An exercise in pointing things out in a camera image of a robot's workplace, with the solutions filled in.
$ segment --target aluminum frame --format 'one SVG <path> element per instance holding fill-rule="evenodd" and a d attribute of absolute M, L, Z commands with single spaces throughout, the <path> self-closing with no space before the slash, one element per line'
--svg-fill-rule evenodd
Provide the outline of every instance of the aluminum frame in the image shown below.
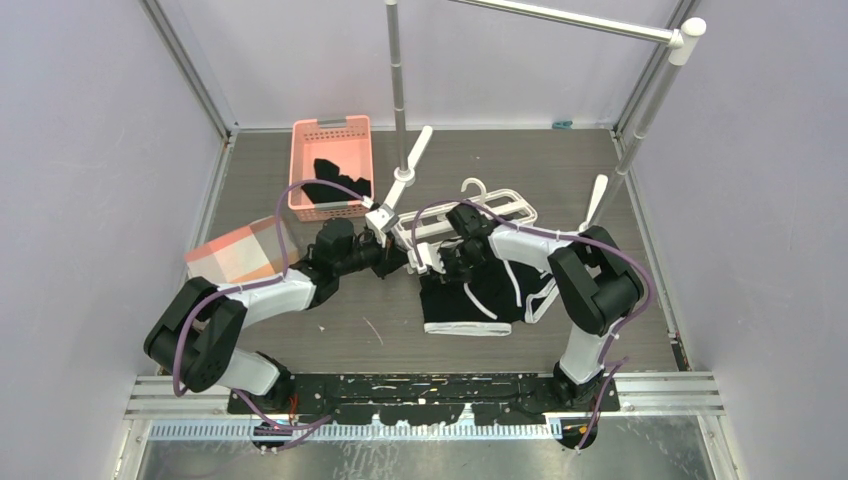
<path fill-rule="evenodd" d="M 621 161 L 621 156 L 624 154 L 624 146 L 622 145 L 621 138 L 612 131 L 610 132 L 610 137 L 615 147 L 615 154 L 618 156 L 618 160 Z M 636 227 L 639 229 L 639 234 L 642 237 L 642 244 L 645 245 L 648 266 L 654 277 L 654 284 L 657 286 L 657 301 L 660 302 L 660 309 L 663 311 L 663 317 L 665 318 L 669 337 L 671 338 L 675 336 L 674 334 L 679 333 L 680 329 L 677 324 L 677 316 L 674 314 L 674 305 L 669 298 L 668 288 L 666 288 L 659 254 L 657 253 L 654 240 L 651 238 L 650 220 L 643 207 L 641 191 L 639 190 L 633 172 L 627 173 L 626 186 L 627 193 L 630 195 L 630 204 L 633 206 L 633 215 L 636 217 Z"/>
<path fill-rule="evenodd" d="M 551 22 L 564 23 L 575 27 L 588 28 L 605 33 L 622 35 L 625 37 L 648 40 L 660 44 L 672 45 L 676 40 L 672 29 L 648 27 L 607 18 L 593 17 L 579 13 L 566 12 L 553 8 L 540 7 L 536 5 L 513 2 L 510 0 L 451 0 L 456 3 L 464 3 L 475 7 L 483 7 L 500 12 L 513 13 L 525 17 L 548 20 Z"/>
<path fill-rule="evenodd" d="M 192 62 L 188 50 L 184 46 L 184 39 L 181 39 L 177 35 L 174 28 L 174 19 L 165 13 L 160 0 L 139 0 L 139 2 L 147 12 L 150 22 L 162 37 L 162 42 L 171 53 L 174 62 L 188 82 L 189 88 L 191 88 L 192 93 L 194 93 L 203 110 L 206 112 L 207 117 L 209 117 L 209 121 L 212 122 L 215 130 L 218 131 L 218 134 L 222 138 L 229 138 L 233 128 L 228 123 L 237 125 L 235 117 L 229 111 L 228 106 L 219 106 L 218 103 L 221 102 L 216 103 L 213 99 L 209 86 L 204 82 L 197 66 Z"/>
<path fill-rule="evenodd" d="M 648 372 L 616 375 L 622 409 L 604 412 L 604 417 L 697 416 L 718 478 L 742 478 L 725 438 L 724 406 L 710 372 Z M 170 376 L 139 376 L 124 416 L 124 448 L 115 469 L 115 479 L 136 478 L 144 450 L 151 441 L 233 441 L 250 438 L 261 423 L 255 415 L 226 412 L 230 391 L 213 386 L 201 393 L 173 398 Z M 588 412 L 549 414 L 547 425 L 475 426 L 470 408 L 455 424 L 410 427 L 372 425 L 325 425 L 309 441 L 450 441 L 450 440 L 538 440 L 560 435 L 561 419 L 587 418 Z M 286 419 L 287 415 L 271 415 Z M 731 472 L 737 476 L 726 476 Z"/>
<path fill-rule="evenodd" d="M 692 16 L 700 3 L 701 0 L 679 0 L 669 17 L 666 28 L 680 28 L 683 21 Z M 665 54 L 665 48 L 662 45 L 657 45 L 651 57 L 645 63 L 642 73 L 639 74 L 639 80 L 636 81 L 636 86 L 624 104 L 624 109 L 621 111 L 618 121 L 613 126 L 612 130 L 617 138 L 624 139 L 626 134 L 630 132 L 630 121 L 641 106 L 645 94 L 653 85 L 657 72 L 662 68 Z"/>
<path fill-rule="evenodd" d="M 403 99 L 403 66 L 400 59 L 400 25 L 398 24 L 397 0 L 386 1 L 386 20 L 389 26 L 389 61 L 392 70 L 392 99 L 395 113 L 395 147 L 398 168 L 409 172 L 406 150 L 406 107 Z"/>
<path fill-rule="evenodd" d="M 236 146 L 238 133 L 231 134 L 221 147 L 221 152 L 215 160 L 215 168 L 212 171 L 212 179 L 203 202 L 203 212 L 195 229 L 194 238 L 187 250 L 197 248 L 209 239 L 209 230 L 215 220 L 215 212 L 218 209 L 218 201 L 224 189 L 224 180 L 227 178 L 227 170 L 230 167 L 230 159 Z"/>

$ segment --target metal base plate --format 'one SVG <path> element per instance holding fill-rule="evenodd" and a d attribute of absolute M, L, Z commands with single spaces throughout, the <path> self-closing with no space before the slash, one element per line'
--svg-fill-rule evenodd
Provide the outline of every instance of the metal base plate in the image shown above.
<path fill-rule="evenodd" d="M 541 425 L 546 413 L 588 412 L 594 396 L 563 404 L 553 394 L 554 378 L 523 374 L 304 374 L 294 379 L 296 413 L 301 423 L 332 415 L 339 425 L 383 425 L 407 422 L 411 426 L 451 425 L 470 407 L 474 424 Z M 615 382 L 611 382 L 602 411 L 618 411 Z M 291 413 L 290 407 L 265 412 Z M 230 398 L 230 414 L 250 414 L 247 405 Z"/>

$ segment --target white trim on black garment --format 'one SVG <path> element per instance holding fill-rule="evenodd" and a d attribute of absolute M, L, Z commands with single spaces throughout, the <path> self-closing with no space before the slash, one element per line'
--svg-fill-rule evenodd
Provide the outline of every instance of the white trim on black garment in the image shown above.
<path fill-rule="evenodd" d="M 424 333 L 462 335 L 466 337 L 505 337 L 512 333 L 511 323 L 497 322 L 429 322 Z"/>
<path fill-rule="evenodd" d="M 504 267 L 506 267 L 506 274 L 512 280 L 512 289 L 515 290 L 515 306 L 521 308 L 521 287 L 518 286 L 518 279 L 515 278 L 515 273 L 512 271 L 512 267 L 509 266 L 509 262 L 506 260 L 503 260 L 503 262 Z"/>
<path fill-rule="evenodd" d="M 471 293 L 471 289 L 468 288 L 467 283 L 462 284 L 462 289 L 465 290 L 465 295 L 468 297 L 469 300 L 471 300 L 471 303 L 473 303 L 474 306 L 477 307 L 477 310 L 480 310 L 481 312 L 483 312 L 483 315 L 491 318 L 492 320 L 498 319 L 498 316 L 495 315 L 494 312 L 492 312 L 491 310 L 486 308 L 482 303 L 480 303 L 480 300 L 477 300 L 477 297 L 475 297 L 474 294 Z"/>
<path fill-rule="evenodd" d="M 534 311 L 533 300 L 543 297 L 545 300 L 542 302 L 541 305 L 539 305 L 539 308 Z M 557 288 L 556 280 L 553 278 L 550 282 L 548 282 L 547 285 L 545 285 L 545 288 L 543 288 L 539 293 L 531 293 L 530 295 L 527 295 L 527 307 L 524 312 L 524 322 L 537 323 L 539 320 L 541 320 L 542 315 L 544 315 L 545 312 L 548 311 L 548 309 L 551 307 L 551 305 L 553 305 L 554 300 L 556 300 L 557 297 L 559 297 L 559 288 Z"/>

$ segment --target wooden floor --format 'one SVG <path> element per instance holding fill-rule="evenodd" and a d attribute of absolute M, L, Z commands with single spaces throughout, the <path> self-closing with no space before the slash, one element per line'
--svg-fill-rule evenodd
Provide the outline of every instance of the wooden floor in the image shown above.
<path fill-rule="evenodd" d="M 378 200 L 396 166 L 393 137 L 373 134 Z M 416 137 L 410 132 L 407 144 Z M 289 134 L 239 134 L 210 238 L 273 214 L 288 183 L 289 156 Z M 474 176 L 490 190 L 521 193 L 539 212 L 537 225 L 574 229 L 585 216 L 595 175 L 609 173 L 615 163 L 604 130 L 437 130 L 398 211 L 458 198 L 462 180 Z M 314 242 L 319 223 L 299 223 L 288 211 L 286 218 L 301 248 Z M 357 229 L 364 225 L 361 219 L 354 223 Z M 602 224 L 619 247 L 647 265 L 626 192 Z M 565 349 L 570 324 L 557 301 L 538 324 L 513 324 L 508 337 L 427 335 L 417 279 L 399 270 L 380 280 L 369 270 L 342 278 L 339 292 L 321 307 L 248 328 L 239 346 L 271 355 L 295 372 L 549 372 Z M 676 370 L 656 305 L 622 331 L 609 359 L 624 355 L 631 359 L 624 370 Z"/>

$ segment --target purple cable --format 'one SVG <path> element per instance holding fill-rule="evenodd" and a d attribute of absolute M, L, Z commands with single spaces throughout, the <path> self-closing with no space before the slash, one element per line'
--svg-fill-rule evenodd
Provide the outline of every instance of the purple cable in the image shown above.
<path fill-rule="evenodd" d="M 215 293 L 209 295 L 208 297 L 204 298 L 203 300 L 201 300 L 200 303 L 198 303 L 191 310 L 191 312 L 189 312 L 188 318 L 186 319 L 186 322 L 183 324 L 183 328 L 180 330 L 180 336 L 177 339 L 177 348 L 174 351 L 174 366 L 171 369 L 172 386 L 174 388 L 174 395 L 176 395 L 177 397 L 182 397 L 183 395 L 186 394 L 186 392 L 188 392 L 187 386 L 182 386 L 182 387 L 180 386 L 180 377 L 181 377 L 181 370 L 182 370 L 182 364 L 183 364 L 183 352 L 185 351 L 185 344 L 186 344 L 186 340 L 188 339 L 188 332 L 191 330 L 191 326 L 192 326 L 192 324 L 194 324 L 194 320 L 197 318 L 197 315 L 200 314 L 200 311 L 203 310 L 207 305 L 209 305 L 210 303 L 212 303 L 216 299 L 223 297 L 224 295 L 229 295 L 231 293 L 241 292 L 241 291 L 245 291 L 245 290 L 253 290 L 255 288 L 267 287 L 267 286 L 274 285 L 274 284 L 277 284 L 277 283 L 280 283 L 280 282 L 283 281 L 284 277 L 286 276 L 286 273 L 289 270 L 289 257 L 288 257 L 288 253 L 286 252 L 286 243 L 285 243 L 285 240 L 283 239 L 283 227 L 282 227 L 282 222 L 281 222 L 283 200 L 286 198 L 286 195 L 288 195 L 288 193 L 291 192 L 292 190 L 294 190 L 295 188 L 306 185 L 306 184 L 310 184 L 310 183 L 319 184 L 319 185 L 327 185 L 327 186 L 333 187 L 337 190 L 341 190 L 342 192 L 347 193 L 348 195 L 354 197 L 357 200 L 360 200 L 360 201 L 363 200 L 362 196 L 359 195 L 358 193 L 354 192 L 353 190 L 350 190 L 349 188 L 343 187 L 343 186 L 335 184 L 333 182 L 328 182 L 326 180 L 318 180 L 318 179 L 302 180 L 300 182 L 295 182 L 295 183 L 289 185 L 288 187 L 286 187 L 286 189 L 280 195 L 279 200 L 277 200 L 277 209 L 276 209 L 276 217 L 275 217 L 275 220 L 276 220 L 275 223 L 276 223 L 276 227 L 277 227 L 277 240 L 280 242 L 280 252 L 283 255 L 283 268 L 282 268 L 282 271 L 280 272 L 280 275 L 276 275 L 276 276 L 269 278 L 267 280 L 259 280 L 257 282 L 253 282 L 253 283 L 237 285 L 237 286 L 234 286 L 234 287 L 225 288 L 223 290 L 218 290 L 217 292 L 215 292 Z M 244 392 L 242 392 L 241 390 L 238 390 L 238 389 L 232 389 L 232 390 L 233 390 L 233 392 L 236 393 L 236 395 L 241 397 L 241 399 L 245 402 L 245 404 L 247 404 L 247 406 L 254 413 L 256 413 L 260 418 L 262 418 L 262 420 L 268 422 L 270 425 L 274 425 L 275 429 L 300 430 L 300 429 L 304 429 L 304 428 L 311 428 L 313 425 L 316 425 L 316 424 L 318 426 L 320 426 L 321 424 L 326 423 L 330 419 L 330 417 L 327 416 L 327 417 L 322 418 L 321 420 L 318 420 L 318 421 L 313 422 L 313 423 L 308 424 L 308 425 L 298 425 L 298 426 L 279 425 L 279 424 L 277 424 L 277 422 L 275 422 L 274 420 L 271 420 L 267 415 L 262 413 L 262 411 L 259 410 L 259 407 L 257 407 L 256 404 L 254 404 L 252 401 L 250 401 L 250 399 L 247 397 L 247 395 Z"/>
<path fill-rule="evenodd" d="M 306 432 L 303 433 L 303 435 L 295 438 L 294 440 L 289 440 L 282 447 L 277 447 L 277 451 L 280 452 L 280 451 L 283 451 L 283 450 L 288 450 L 290 448 L 294 448 L 294 447 L 300 445 L 301 443 L 305 442 L 306 439 L 309 438 L 310 435 L 312 435 L 313 433 L 318 431 L 318 429 L 321 428 L 322 425 L 329 422 L 330 418 L 331 417 L 329 415 L 327 415 L 323 418 L 320 418 L 320 419 L 310 423 L 309 425 L 312 425 L 312 426 L 309 428 L 309 430 L 307 430 Z"/>
<path fill-rule="evenodd" d="M 601 385 L 601 391 L 598 392 L 598 400 L 595 402 L 595 408 L 592 410 L 592 416 L 589 418 L 589 425 L 587 425 L 586 432 L 580 437 L 580 441 L 577 443 L 577 447 L 574 448 L 577 451 L 577 454 L 580 454 L 580 449 L 583 448 L 583 445 L 586 443 L 586 440 L 589 439 L 589 435 L 592 433 L 592 429 L 595 427 L 595 424 L 598 422 L 598 419 L 601 418 L 601 401 L 604 399 L 604 395 L 607 392 L 607 387 L 609 383 L 612 381 L 612 376 L 615 375 L 618 370 L 630 360 L 629 357 L 624 357 L 621 360 L 612 363 L 611 365 L 604 365 L 604 367 L 608 368 L 612 366 L 612 370 L 607 375 L 607 378 L 604 379 L 604 384 Z"/>
<path fill-rule="evenodd" d="M 412 237 L 412 245 L 418 244 L 417 238 L 415 237 L 415 227 L 418 225 L 418 220 L 421 218 L 421 214 L 424 213 L 424 210 L 431 208 L 431 207 L 436 207 L 436 206 L 439 206 L 439 205 L 445 205 L 445 204 L 448 204 L 448 203 L 461 203 L 463 205 L 468 205 L 470 207 L 476 208 L 477 210 L 479 210 L 479 211 L 485 213 L 486 215 L 492 217 L 493 220 L 497 221 L 501 225 L 506 225 L 507 227 L 512 228 L 513 230 L 516 230 L 516 231 L 527 232 L 527 233 L 530 233 L 530 234 L 533 234 L 533 235 L 540 236 L 542 238 L 569 240 L 569 241 L 572 241 L 572 242 L 583 243 L 583 244 L 589 245 L 591 247 L 599 248 L 601 250 L 612 253 L 613 255 L 624 260 L 630 266 L 632 266 L 634 270 L 636 270 L 639 273 L 639 276 L 642 277 L 642 280 L 644 280 L 645 284 L 647 285 L 648 296 L 645 299 L 645 301 L 642 302 L 642 305 L 639 305 L 639 307 L 633 309 L 633 311 L 630 312 L 630 315 L 626 316 L 623 320 L 616 323 L 610 329 L 610 333 L 612 335 L 609 335 L 607 337 L 606 341 L 604 342 L 603 347 L 601 348 L 601 353 L 598 355 L 598 363 L 601 364 L 601 365 L 604 365 L 604 359 L 607 356 L 607 352 L 609 351 L 609 348 L 612 345 L 612 342 L 615 341 L 616 334 L 618 334 L 618 332 L 625 325 L 630 323 L 631 320 L 638 317 L 639 315 L 642 314 L 642 312 L 647 310 L 648 307 L 651 305 L 651 303 L 654 301 L 654 297 L 656 296 L 656 286 L 654 285 L 654 281 L 653 281 L 653 278 L 651 277 L 651 274 L 648 273 L 648 271 L 645 269 L 645 267 L 640 265 L 639 262 L 637 262 L 636 260 L 631 258 L 626 253 L 622 252 L 621 250 L 619 250 L 615 247 L 611 247 L 611 246 L 607 245 L 606 243 L 599 242 L 597 240 L 593 240 L 591 238 L 579 237 L 579 236 L 576 236 L 576 235 L 567 235 L 567 234 L 562 234 L 562 233 L 559 233 L 559 232 L 552 232 L 550 230 L 544 230 L 544 229 L 535 228 L 535 227 L 519 226 L 519 225 L 512 223 L 512 222 L 506 220 L 505 218 L 497 215 L 495 212 L 489 210 L 488 208 L 486 208 L 482 205 L 478 205 L 478 204 L 476 204 L 476 203 L 474 203 L 470 200 L 440 200 L 438 202 L 433 202 L 433 203 L 421 208 L 420 210 L 418 210 L 415 213 L 415 218 L 412 219 L 412 229 L 410 230 L 410 237 Z M 422 264 L 421 254 L 418 252 L 417 248 L 415 248 L 415 259 L 418 261 L 419 265 Z M 607 378 L 604 380 L 604 383 L 601 386 L 601 391 L 600 391 L 600 394 L 598 395 L 598 401 L 595 403 L 595 408 L 592 410 L 592 416 L 589 419 L 589 428 L 586 430 L 586 433 L 583 434 L 583 437 L 580 439 L 580 442 L 577 444 L 576 450 L 577 450 L 578 453 L 580 452 L 580 448 L 586 443 L 586 440 L 588 440 L 589 433 L 592 431 L 592 428 L 595 426 L 595 423 L 597 423 L 598 418 L 601 415 L 601 399 L 603 398 L 603 396 L 604 396 L 604 394 L 607 390 L 607 387 L 609 386 L 610 381 L 612 381 L 613 375 L 615 375 L 615 373 L 618 372 L 618 370 L 621 368 L 621 366 L 624 365 L 628 360 L 629 359 L 627 357 L 624 357 L 623 359 L 619 360 L 618 362 L 611 364 L 611 366 L 613 368 L 612 368 L 612 370 L 610 370 L 609 374 L 607 375 Z"/>

